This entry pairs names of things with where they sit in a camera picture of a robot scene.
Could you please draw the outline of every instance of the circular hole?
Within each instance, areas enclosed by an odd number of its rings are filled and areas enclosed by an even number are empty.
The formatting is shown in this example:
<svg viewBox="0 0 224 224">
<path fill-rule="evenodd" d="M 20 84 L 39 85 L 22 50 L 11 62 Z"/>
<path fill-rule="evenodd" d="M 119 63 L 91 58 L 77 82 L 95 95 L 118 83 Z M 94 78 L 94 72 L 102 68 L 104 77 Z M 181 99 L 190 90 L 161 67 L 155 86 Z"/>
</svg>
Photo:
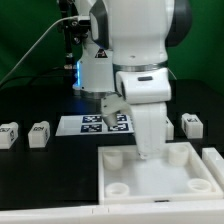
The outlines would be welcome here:
<svg viewBox="0 0 224 224">
<path fill-rule="evenodd" d="M 123 183 L 113 183 L 106 187 L 107 197 L 125 197 L 130 193 L 129 187 Z"/>
<path fill-rule="evenodd" d="M 105 156 L 111 156 L 111 157 L 114 157 L 114 156 L 119 156 L 121 155 L 122 152 L 120 150 L 114 150 L 114 151 L 107 151 L 107 152 L 104 152 L 104 155 Z"/>
<path fill-rule="evenodd" d="M 188 187 L 195 193 L 210 192 L 212 189 L 211 183 L 204 179 L 192 179 L 188 182 Z"/>
<path fill-rule="evenodd" d="M 182 146 L 173 146 L 171 150 L 175 151 L 176 153 L 185 153 L 188 152 L 188 148 L 184 145 Z"/>
</svg>

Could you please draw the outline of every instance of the green wall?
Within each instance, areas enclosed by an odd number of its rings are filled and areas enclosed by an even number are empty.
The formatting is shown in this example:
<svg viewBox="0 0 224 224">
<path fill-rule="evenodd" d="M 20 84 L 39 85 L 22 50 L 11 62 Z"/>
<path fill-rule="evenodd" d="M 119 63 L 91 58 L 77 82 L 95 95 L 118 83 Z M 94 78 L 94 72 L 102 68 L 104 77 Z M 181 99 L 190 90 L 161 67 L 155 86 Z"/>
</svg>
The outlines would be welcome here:
<svg viewBox="0 0 224 224">
<path fill-rule="evenodd" d="M 190 0 L 193 27 L 183 43 L 168 49 L 169 67 L 178 79 L 198 79 L 224 94 L 224 1 Z M 0 1 L 0 78 L 57 19 L 56 0 Z M 80 51 L 75 49 L 76 56 Z M 63 66 L 63 36 L 54 29 L 14 73 L 35 75 Z M 25 84 L 17 81 L 13 84 Z"/>
</svg>

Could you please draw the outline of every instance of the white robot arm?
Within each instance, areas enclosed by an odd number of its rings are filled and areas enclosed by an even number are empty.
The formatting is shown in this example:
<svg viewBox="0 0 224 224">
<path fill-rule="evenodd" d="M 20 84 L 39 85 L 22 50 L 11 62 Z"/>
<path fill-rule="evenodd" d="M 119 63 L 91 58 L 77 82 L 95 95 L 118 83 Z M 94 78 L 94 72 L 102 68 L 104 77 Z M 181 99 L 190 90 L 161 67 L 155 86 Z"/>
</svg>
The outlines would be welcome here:
<svg viewBox="0 0 224 224">
<path fill-rule="evenodd" d="M 187 0 L 97 0 L 90 10 L 93 40 L 104 49 L 113 50 L 118 95 L 102 100 L 103 116 L 113 126 L 117 111 L 131 114 L 138 152 L 143 159 L 165 143 L 165 101 L 171 99 L 165 41 L 176 19 L 175 13 L 189 14 L 187 3 Z M 183 12 L 178 9 L 180 4 L 184 5 Z M 182 39 L 189 30 L 189 21 Z"/>
</svg>

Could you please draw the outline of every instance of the black tabletop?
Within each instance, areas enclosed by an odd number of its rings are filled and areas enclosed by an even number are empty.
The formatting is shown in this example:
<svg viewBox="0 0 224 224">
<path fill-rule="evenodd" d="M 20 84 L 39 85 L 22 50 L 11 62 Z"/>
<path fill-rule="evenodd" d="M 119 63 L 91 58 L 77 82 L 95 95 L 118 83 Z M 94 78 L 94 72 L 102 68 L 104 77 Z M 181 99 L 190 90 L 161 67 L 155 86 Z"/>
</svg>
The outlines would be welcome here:
<svg viewBox="0 0 224 224">
<path fill-rule="evenodd" d="M 204 138 L 190 140 L 224 152 L 224 97 L 199 81 L 171 82 L 168 117 L 175 142 L 189 141 L 181 130 L 184 113 L 197 114 Z M 0 210 L 98 204 L 97 148 L 135 144 L 132 134 L 56 137 L 62 115 L 99 114 L 100 101 L 74 97 L 63 86 L 11 87 L 0 91 L 0 124 L 17 122 L 19 138 L 0 150 Z M 29 149 L 28 132 L 48 121 L 51 137 L 45 149 Z"/>
</svg>

